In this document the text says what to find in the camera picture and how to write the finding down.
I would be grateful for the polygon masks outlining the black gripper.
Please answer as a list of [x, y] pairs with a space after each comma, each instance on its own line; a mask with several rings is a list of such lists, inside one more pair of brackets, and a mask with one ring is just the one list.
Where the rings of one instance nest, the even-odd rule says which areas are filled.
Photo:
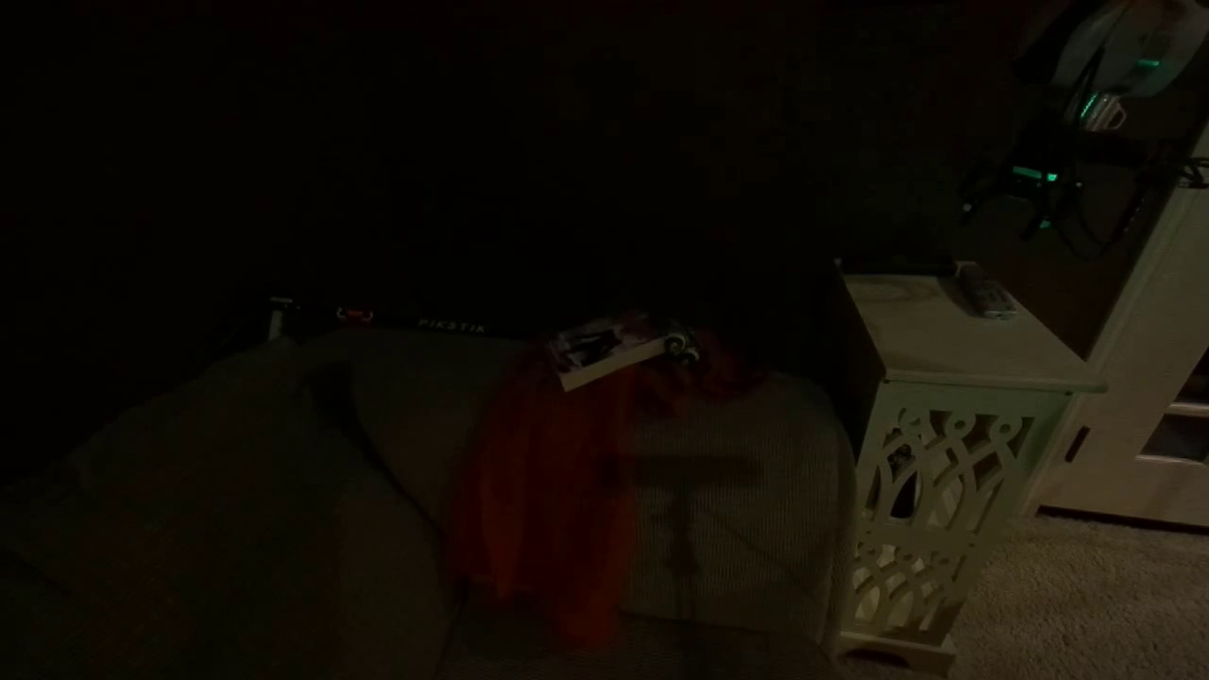
[[1003, 162], [979, 162], [958, 184], [958, 220], [970, 222], [992, 202], [1022, 202], [1022, 238], [1061, 235], [1085, 210], [1085, 183], [1071, 172], [1027, 162], [1008, 154]]

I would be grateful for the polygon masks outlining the book on sofa arm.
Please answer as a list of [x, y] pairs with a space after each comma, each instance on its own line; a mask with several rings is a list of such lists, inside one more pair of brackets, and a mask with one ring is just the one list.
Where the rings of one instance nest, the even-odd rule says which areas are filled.
[[551, 344], [555, 380], [566, 393], [639, 366], [664, 352], [664, 337], [647, 318], [600, 318], [557, 332]]

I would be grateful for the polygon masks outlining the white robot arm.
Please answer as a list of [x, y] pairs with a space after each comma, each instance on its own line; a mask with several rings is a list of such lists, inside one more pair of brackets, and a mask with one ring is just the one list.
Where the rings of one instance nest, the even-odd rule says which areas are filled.
[[999, 162], [968, 173], [958, 220], [1012, 197], [1031, 210], [1027, 238], [1086, 222], [1079, 172], [1093, 160], [1132, 162], [1127, 104], [1164, 95], [1203, 40], [1202, 0], [1067, 0], [1014, 57], [1012, 74], [1037, 89], [1037, 105]]

